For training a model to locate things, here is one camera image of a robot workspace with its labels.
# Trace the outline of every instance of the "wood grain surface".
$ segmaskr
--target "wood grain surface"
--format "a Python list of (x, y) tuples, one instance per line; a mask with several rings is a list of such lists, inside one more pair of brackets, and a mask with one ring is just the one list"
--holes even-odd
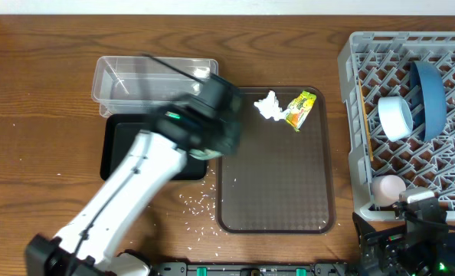
[[(358, 259), (349, 126), (336, 57), (352, 32), (364, 30), (455, 31), (455, 18), (1, 15), (0, 275), (24, 274), (31, 238), (39, 232), (51, 237), (102, 186), (105, 119), (90, 97), (95, 65), (104, 55), (140, 51), (214, 58), (221, 75), (240, 87), (318, 88), (326, 97), (337, 219), (328, 235), (226, 235), (207, 213), (188, 210), (200, 192), (215, 197), (209, 189), (215, 171), (209, 169), (204, 185), (166, 185), (120, 251), (137, 249), (155, 261)], [(379, 229), (393, 225), (375, 223)]]

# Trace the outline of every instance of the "gray dish rack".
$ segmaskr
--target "gray dish rack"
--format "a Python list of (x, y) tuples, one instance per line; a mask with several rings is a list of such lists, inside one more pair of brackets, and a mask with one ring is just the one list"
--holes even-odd
[[(380, 97), (401, 95), (410, 99), (420, 88), (409, 89), (412, 61), (426, 61), (439, 69), (447, 100), (447, 124), (441, 135), (422, 142), (414, 126), (409, 138), (388, 141), (378, 118)], [(349, 167), (354, 209), (366, 220), (394, 220), (392, 211), (375, 208), (369, 184), (375, 176), (400, 176), (408, 188), (433, 190), (448, 220), (455, 220), (455, 32), (355, 32), (338, 56), (342, 101), (349, 116)], [(365, 106), (361, 105), (358, 80)], [(424, 107), (418, 106), (412, 114)], [(371, 145), (365, 136), (367, 113)], [(369, 158), (371, 147), (374, 161)]]

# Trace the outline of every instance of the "brown tray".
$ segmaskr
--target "brown tray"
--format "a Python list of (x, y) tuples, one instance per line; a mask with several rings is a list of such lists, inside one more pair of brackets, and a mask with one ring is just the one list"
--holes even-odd
[[(237, 154), (218, 162), (217, 214), (230, 233), (321, 234), (335, 221), (326, 106), (314, 88), (241, 88)], [(276, 93), (280, 106), (303, 90), (317, 96), (300, 132), (263, 118), (253, 103)]]

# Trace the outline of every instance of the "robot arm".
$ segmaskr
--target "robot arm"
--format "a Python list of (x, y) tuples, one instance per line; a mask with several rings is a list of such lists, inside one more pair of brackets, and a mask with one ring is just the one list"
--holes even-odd
[(392, 208), (405, 224), (379, 232), (353, 213), (361, 253), (356, 271), (370, 276), (455, 274), (455, 232), (449, 233), (455, 225), (446, 223), (434, 192), (408, 189)]
[(104, 275), (104, 271), (147, 275), (149, 268), (144, 264), (140, 274), (130, 268), (126, 273), (114, 269), (117, 262), (112, 260), (117, 258), (113, 255), (131, 224), (158, 190), (182, 170), (187, 154), (210, 159), (237, 149), (239, 88), (215, 74), (202, 81), (158, 62), (201, 83), (201, 93), (183, 96), (186, 105), (156, 109), (152, 125), (139, 132), (127, 156), (83, 211), (52, 240), (34, 237), (25, 251), (29, 275)]
[(123, 236), (158, 190), (186, 163), (186, 153), (157, 133), (139, 132), (126, 158), (87, 206), (55, 237), (76, 257), (109, 270)]

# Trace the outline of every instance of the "crumpled white paper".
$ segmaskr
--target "crumpled white paper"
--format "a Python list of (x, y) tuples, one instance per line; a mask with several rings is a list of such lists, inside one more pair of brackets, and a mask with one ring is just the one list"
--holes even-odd
[(275, 97), (275, 92), (270, 91), (266, 98), (258, 100), (254, 103), (254, 106), (258, 108), (260, 114), (265, 117), (265, 119), (270, 119), (278, 121), (285, 119), (286, 115), (289, 113), (289, 110), (282, 111), (282, 107), (279, 107), (279, 101)]

